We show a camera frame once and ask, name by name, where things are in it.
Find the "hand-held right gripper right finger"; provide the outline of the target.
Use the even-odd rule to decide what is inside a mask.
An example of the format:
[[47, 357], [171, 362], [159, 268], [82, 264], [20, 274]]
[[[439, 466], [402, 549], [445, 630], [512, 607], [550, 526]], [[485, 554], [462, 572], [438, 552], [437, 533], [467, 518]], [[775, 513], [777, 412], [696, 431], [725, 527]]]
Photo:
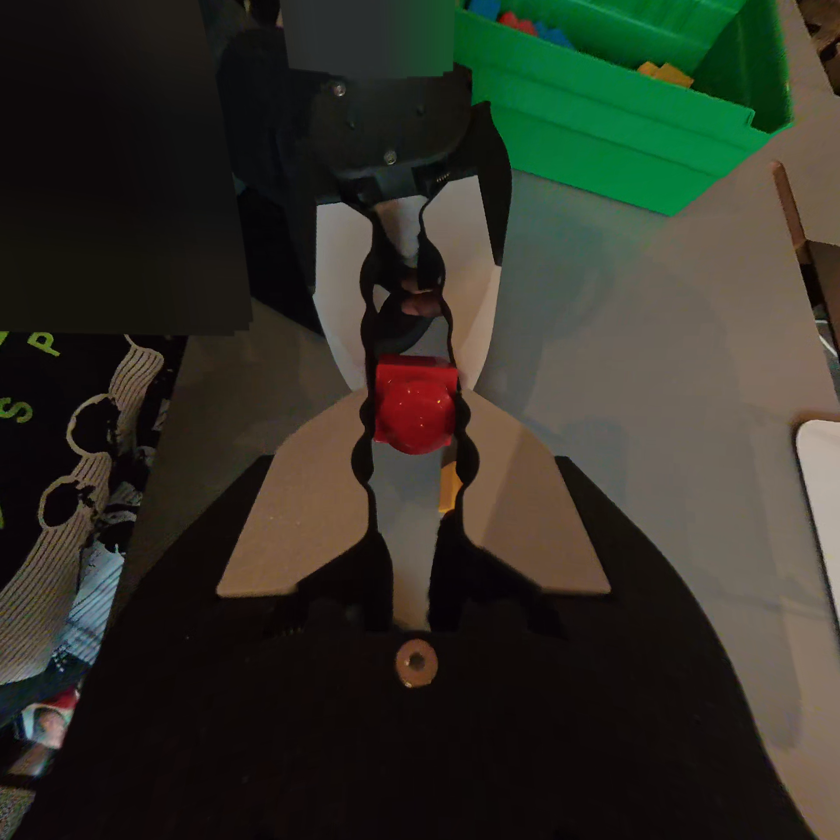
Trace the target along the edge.
[[452, 396], [461, 485], [440, 520], [437, 582], [523, 595], [605, 596], [611, 584], [553, 454], [522, 423], [463, 389]]

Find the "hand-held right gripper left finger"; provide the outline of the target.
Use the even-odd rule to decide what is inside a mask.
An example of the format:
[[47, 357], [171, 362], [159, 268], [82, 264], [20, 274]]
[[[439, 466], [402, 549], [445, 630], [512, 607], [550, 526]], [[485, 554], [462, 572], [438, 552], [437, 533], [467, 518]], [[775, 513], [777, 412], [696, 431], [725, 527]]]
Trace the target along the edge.
[[380, 537], [375, 498], [353, 472], [366, 391], [303, 424], [276, 450], [222, 577], [222, 599], [289, 596], [362, 543]]

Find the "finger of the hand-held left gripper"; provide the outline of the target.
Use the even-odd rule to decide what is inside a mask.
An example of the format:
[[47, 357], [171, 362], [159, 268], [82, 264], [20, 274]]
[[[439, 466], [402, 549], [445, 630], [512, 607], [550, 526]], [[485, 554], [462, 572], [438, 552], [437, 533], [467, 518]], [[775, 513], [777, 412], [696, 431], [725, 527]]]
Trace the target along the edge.
[[423, 221], [427, 238], [444, 261], [443, 298], [461, 384], [473, 391], [487, 362], [501, 278], [479, 177], [448, 183], [425, 208]]
[[332, 357], [352, 392], [366, 388], [361, 272], [372, 242], [371, 220], [355, 209], [342, 203], [317, 208], [315, 307]]

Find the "red mega block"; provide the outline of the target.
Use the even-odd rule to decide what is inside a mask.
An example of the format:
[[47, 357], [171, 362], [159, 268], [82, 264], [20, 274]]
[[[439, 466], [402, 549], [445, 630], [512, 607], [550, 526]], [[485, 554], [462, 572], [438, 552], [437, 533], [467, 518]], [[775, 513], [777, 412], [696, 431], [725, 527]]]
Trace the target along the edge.
[[444, 358], [383, 355], [375, 369], [373, 440], [405, 455], [449, 446], [458, 383], [457, 368]]

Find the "pile of coloured blocks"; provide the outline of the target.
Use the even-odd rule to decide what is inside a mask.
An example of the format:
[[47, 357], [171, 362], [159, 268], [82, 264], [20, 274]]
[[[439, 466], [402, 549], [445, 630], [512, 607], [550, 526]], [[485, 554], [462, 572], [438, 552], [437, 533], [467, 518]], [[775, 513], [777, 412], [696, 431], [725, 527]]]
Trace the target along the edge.
[[510, 10], [504, 10], [500, 1], [466, 1], [465, 10], [523, 34], [545, 40], [555, 46], [575, 49], [561, 28], [550, 27], [541, 21], [533, 22], [529, 18], [519, 17]]

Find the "green plastic storage bin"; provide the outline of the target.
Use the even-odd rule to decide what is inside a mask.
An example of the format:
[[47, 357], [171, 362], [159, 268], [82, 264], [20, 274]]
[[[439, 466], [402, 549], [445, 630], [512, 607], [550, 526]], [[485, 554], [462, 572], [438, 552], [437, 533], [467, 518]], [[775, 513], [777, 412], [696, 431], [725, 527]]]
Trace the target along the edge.
[[[675, 216], [794, 119], [777, 2], [509, 1], [575, 49], [455, 3], [455, 60], [511, 166]], [[643, 76], [645, 61], [694, 79]]]

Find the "person's left hand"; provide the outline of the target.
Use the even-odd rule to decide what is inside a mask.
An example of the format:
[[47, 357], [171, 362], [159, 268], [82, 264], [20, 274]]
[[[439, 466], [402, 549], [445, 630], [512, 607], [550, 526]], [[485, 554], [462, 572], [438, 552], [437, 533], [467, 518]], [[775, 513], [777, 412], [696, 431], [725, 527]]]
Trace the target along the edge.
[[437, 288], [420, 288], [415, 269], [407, 269], [401, 278], [404, 297], [401, 312], [409, 317], [435, 319], [442, 313], [440, 292]]

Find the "black printed cloth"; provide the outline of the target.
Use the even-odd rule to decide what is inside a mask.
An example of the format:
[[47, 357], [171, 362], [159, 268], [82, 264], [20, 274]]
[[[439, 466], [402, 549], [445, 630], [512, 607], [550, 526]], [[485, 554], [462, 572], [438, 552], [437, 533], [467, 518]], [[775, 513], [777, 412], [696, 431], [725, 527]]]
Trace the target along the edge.
[[186, 343], [2, 333], [2, 740], [98, 657]]

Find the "white tray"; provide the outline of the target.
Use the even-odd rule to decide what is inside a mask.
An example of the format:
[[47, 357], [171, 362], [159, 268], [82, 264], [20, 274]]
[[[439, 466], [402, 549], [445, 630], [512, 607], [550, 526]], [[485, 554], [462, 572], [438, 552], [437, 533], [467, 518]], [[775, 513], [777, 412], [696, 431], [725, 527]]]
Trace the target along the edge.
[[833, 620], [839, 628], [839, 422], [805, 421], [794, 448]]

